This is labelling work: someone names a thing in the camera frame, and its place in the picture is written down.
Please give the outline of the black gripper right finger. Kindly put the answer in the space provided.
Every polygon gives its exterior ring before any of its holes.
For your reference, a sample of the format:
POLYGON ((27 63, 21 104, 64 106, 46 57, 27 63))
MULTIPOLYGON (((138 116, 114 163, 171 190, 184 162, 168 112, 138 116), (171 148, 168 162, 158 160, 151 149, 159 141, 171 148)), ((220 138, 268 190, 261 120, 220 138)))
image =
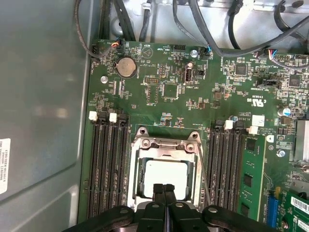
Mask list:
POLYGON ((202 212, 178 201, 172 184, 164 185, 164 194, 174 232, 273 232, 268 225, 228 209, 210 205, 202 212))

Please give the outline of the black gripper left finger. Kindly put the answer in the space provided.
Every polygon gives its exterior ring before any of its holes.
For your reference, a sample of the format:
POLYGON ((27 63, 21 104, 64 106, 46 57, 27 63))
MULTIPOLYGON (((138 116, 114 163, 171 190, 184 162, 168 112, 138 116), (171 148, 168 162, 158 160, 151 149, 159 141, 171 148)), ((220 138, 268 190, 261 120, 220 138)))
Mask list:
POLYGON ((163 184, 154 184, 153 200, 141 203, 137 210, 116 206, 76 224, 66 232, 162 232, 166 215, 163 184))

